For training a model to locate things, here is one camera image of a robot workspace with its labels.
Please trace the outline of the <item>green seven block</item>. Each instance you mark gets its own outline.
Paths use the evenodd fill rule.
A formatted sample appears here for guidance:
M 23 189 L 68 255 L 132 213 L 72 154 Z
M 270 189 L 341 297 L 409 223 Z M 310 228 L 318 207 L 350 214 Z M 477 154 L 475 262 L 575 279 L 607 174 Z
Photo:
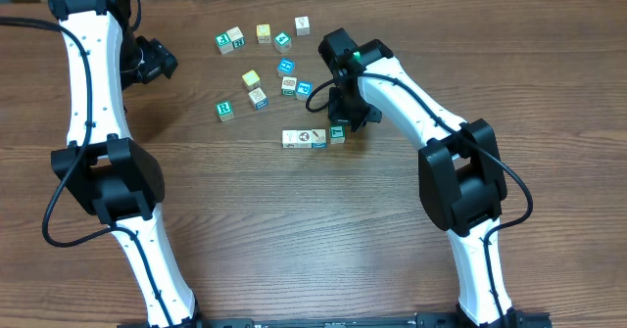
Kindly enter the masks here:
M 343 144 L 346 140 L 346 131 L 343 125 L 331 125 L 329 127 L 329 140 L 331 144 Z

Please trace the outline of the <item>white feather block blue X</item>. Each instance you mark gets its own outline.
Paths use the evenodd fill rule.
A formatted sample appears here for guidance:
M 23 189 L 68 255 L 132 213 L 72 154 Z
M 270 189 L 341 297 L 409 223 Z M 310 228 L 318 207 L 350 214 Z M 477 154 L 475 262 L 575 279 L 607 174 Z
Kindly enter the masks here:
M 313 148 L 326 148 L 327 147 L 326 130 L 324 128 L 312 130 L 312 147 Z

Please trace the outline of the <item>white block brown picture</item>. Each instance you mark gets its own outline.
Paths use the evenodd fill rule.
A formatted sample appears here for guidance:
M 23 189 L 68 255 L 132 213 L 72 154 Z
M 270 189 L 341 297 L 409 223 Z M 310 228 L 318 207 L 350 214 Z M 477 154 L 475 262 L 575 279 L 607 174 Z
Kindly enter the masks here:
M 298 148 L 310 148 L 312 144 L 312 131 L 310 129 L 297 131 Z

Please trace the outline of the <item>blue top letter block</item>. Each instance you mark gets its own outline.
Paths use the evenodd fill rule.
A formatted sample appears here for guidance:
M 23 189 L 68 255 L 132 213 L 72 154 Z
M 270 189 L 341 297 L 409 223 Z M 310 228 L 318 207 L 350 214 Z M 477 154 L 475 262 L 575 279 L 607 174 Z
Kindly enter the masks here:
M 283 130 L 281 141 L 283 148 L 296 148 L 298 146 L 298 131 Z

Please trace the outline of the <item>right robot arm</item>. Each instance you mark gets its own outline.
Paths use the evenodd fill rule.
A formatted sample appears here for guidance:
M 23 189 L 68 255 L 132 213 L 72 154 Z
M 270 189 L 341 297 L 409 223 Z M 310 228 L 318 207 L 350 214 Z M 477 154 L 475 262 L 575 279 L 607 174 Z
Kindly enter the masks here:
M 503 280 L 498 232 L 507 189 L 492 127 L 448 112 L 430 98 L 380 40 L 358 45 L 339 28 L 318 53 L 333 75 L 324 107 L 352 131 L 387 117 L 417 151 L 419 198 L 451 242 L 459 280 L 460 321 L 507 327 L 514 310 Z

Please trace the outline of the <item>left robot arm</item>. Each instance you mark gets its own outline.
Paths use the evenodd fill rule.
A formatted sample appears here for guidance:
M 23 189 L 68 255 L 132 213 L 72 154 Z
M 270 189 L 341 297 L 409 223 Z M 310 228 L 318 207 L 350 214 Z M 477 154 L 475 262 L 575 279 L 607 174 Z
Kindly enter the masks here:
M 72 116 L 67 146 L 51 166 L 82 208 L 119 242 L 147 308 L 148 327 L 199 327 L 196 298 L 183 279 L 163 220 L 158 161 L 132 138 L 125 88 L 171 77 L 175 56 L 135 35 L 131 0 L 48 0 L 69 59 Z

